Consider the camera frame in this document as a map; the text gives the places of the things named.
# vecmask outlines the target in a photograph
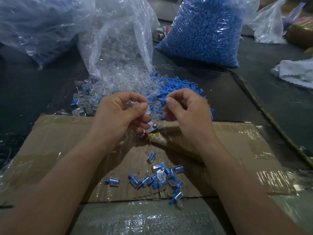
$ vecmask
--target cardboard box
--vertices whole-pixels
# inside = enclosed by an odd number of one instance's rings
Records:
[[[71,150],[88,132],[92,117],[41,115],[26,138],[23,146],[7,167],[1,178],[0,204],[15,205],[32,189],[45,174]],[[177,131],[177,123],[159,122],[169,134],[187,145],[186,139]],[[277,161],[268,144],[257,128],[246,123],[214,122],[218,138],[229,152],[246,167],[269,194],[295,193],[293,186]],[[183,165],[184,173],[177,178],[184,181],[182,192],[185,197],[216,196],[210,186],[210,178],[203,163],[176,151],[137,138],[132,132],[126,133],[121,142],[103,160],[83,198],[84,202],[123,201],[137,199],[169,198],[172,189],[164,191],[146,187],[134,189],[127,176],[139,171],[143,177],[152,174],[151,165],[146,162],[147,154],[157,150],[153,165],[165,162],[167,167]],[[104,179],[120,179],[118,188],[104,185]]]

